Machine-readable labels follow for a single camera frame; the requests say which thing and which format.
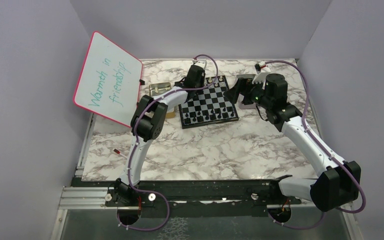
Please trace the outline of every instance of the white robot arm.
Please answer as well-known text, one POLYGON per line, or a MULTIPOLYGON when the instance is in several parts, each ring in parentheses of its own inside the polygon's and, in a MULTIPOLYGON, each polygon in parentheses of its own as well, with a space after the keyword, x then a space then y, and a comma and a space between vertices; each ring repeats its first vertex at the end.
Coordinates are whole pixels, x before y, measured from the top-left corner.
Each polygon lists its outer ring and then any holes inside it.
MULTIPOLYGON (((169 94, 167 97, 164 97, 159 101, 160 104, 167 106, 166 112, 173 109, 175 106, 187 101, 188 92, 178 91, 178 90, 181 90, 181 87, 179 86, 173 87, 169 92, 174 92, 174 93, 169 94)), ((137 141, 136 141, 136 136, 131 136, 131 146, 130 146, 130 151, 127 157, 128 160, 131 159, 130 160, 131 161, 130 180, 133 185, 138 184, 139 181, 141 180, 142 165, 144 164, 148 149, 150 148, 150 145, 154 141, 153 139, 149 139, 145 141, 143 137, 141 136, 138 136, 138 137, 139 137, 139 144, 136 146, 136 150, 133 151, 133 148, 137 141)), ((128 165, 126 164, 124 166, 123 173, 120 175, 120 179, 122 183, 129 185, 129 179, 127 174, 128 174, 128 165)))
POLYGON ((346 162, 319 136, 315 134, 312 134, 314 138, 310 136, 310 132, 314 131, 307 122, 303 123, 303 115, 297 107, 288 102, 288 83, 283 75, 266 73, 265 79, 255 81, 256 78, 258 76, 249 78, 239 75, 235 86, 228 90, 225 96, 235 103, 240 94, 243 95, 243 101, 264 108, 266 121, 292 140, 318 176, 318 179, 283 176, 274 181, 273 191, 278 191, 281 196, 312 201, 323 212, 357 199, 359 190, 343 168, 359 182, 360 166, 355 161, 346 162))

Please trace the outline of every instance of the screw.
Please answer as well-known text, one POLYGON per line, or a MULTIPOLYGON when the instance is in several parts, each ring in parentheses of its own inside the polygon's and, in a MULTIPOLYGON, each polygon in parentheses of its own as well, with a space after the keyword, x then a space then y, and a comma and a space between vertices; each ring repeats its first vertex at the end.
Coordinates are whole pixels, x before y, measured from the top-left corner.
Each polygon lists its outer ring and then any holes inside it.
POLYGON ((155 198, 156 198, 156 196, 155 196, 155 194, 153 194, 153 193, 151 193, 151 194, 148 195, 148 199, 149 199, 151 202, 154 201, 155 198))
POLYGON ((252 198, 252 200, 257 200, 258 199, 258 194, 257 193, 251 194, 251 198, 252 198))
POLYGON ((109 202, 111 201, 111 199, 113 199, 113 196, 111 196, 111 194, 108 193, 107 195, 105 195, 104 199, 106 202, 109 202))

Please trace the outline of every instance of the whiteboard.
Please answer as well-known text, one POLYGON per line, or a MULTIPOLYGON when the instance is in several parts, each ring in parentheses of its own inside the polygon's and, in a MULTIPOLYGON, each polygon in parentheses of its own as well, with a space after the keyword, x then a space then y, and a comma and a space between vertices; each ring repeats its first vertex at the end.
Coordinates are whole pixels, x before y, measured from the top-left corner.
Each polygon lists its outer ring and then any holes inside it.
POLYGON ((142 62, 94 32, 78 78, 73 102, 130 127, 138 102, 142 62))

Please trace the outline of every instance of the white wall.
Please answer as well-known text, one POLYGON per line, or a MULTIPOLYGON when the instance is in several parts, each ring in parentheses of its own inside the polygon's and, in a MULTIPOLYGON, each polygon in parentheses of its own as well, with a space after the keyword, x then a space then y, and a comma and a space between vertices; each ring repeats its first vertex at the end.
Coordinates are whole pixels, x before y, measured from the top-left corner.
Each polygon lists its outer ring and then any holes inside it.
POLYGON ((139 58, 298 58, 331 0, 70 0, 139 58))
POLYGON ((88 119, 72 102, 88 42, 68 0, 0 1, 0 240, 51 234, 88 119))
POLYGON ((323 138, 362 168, 364 238, 384 239, 384 1, 332 0, 299 66, 323 138))

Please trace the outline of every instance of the marble countertop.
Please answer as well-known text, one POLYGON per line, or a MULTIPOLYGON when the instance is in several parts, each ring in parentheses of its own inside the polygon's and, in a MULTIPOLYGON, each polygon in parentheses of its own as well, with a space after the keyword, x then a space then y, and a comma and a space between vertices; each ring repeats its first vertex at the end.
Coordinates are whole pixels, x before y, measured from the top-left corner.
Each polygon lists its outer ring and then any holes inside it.
MULTIPOLYGON (((217 60, 219 75, 229 86, 238 74, 255 74, 262 60, 217 60)), ((191 60, 144 60, 141 95, 148 85, 179 81, 191 60)), ((285 76, 288 101, 302 110, 306 93, 300 75, 290 66, 271 64, 270 70, 285 76)), ((206 76, 215 76, 208 61, 206 76)), ((142 180, 234 180, 272 179, 286 174, 313 178, 316 174, 298 148, 255 109, 239 109, 239 121, 182 129, 179 110, 166 119, 160 136, 150 146, 142 167, 142 180)), ((311 111, 307 121, 315 127, 311 111)), ((129 154, 130 128, 97 116, 84 165, 83 181, 113 181, 123 172, 126 159, 113 152, 129 154)))

